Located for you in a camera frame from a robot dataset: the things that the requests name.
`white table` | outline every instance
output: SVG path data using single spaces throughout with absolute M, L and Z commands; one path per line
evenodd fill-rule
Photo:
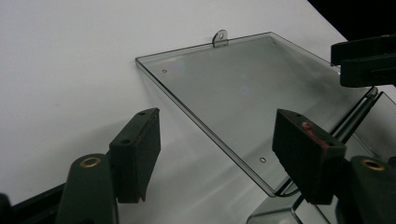
M 327 60 L 345 41 L 305 0 L 1 1 L 0 191 L 15 204 L 63 183 L 159 107 L 147 201 L 120 205 L 120 223 L 244 223 L 266 195 L 134 64 L 220 29 L 272 31 Z

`glass shelf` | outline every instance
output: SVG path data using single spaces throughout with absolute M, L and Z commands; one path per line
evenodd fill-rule
M 136 64 L 269 196 L 288 175 L 272 151 L 278 108 L 329 131 L 368 89 L 273 33 L 136 58 Z

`clear plastic panel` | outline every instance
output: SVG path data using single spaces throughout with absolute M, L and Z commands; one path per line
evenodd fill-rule
M 329 131 L 367 92 L 341 87 L 337 67 L 272 33 L 136 64 L 270 196 L 288 178 L 272 151 L 276 110 Z
M 247 224 L 328 224 L 318 208 L 303 199 L 300 193 L 282 198 L 267 198 L 247 219 Z
M 396 104 L 385 94 L 356 130 L 361 143 L 383 162 L 396 157 Z

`small hole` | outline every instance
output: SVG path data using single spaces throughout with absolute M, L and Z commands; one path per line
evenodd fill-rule
M 99 164 L 100 161 L 101 161 L 100 158 L 89 157 L 89 158 L 85 159 L 84 161 L 82 161 L 79 165 L 84 168 L 91 168 L 91 167 Z
M 123 145 L 128 145 L 128 144 L 131 143 L 131 140 L 125 139 L 125 140 L 122 140 L 121 143 L 122 143 Z
M 381 163 L 378 163 L 376 161 L 372 161 L 372 160 L 363 160 L 361 161 L 361 163 L 363 165 L 365 165 L 366 167 L 375 170 L 375 171 L 384 171 L 385 170 L 385 166 L 382 165 Z

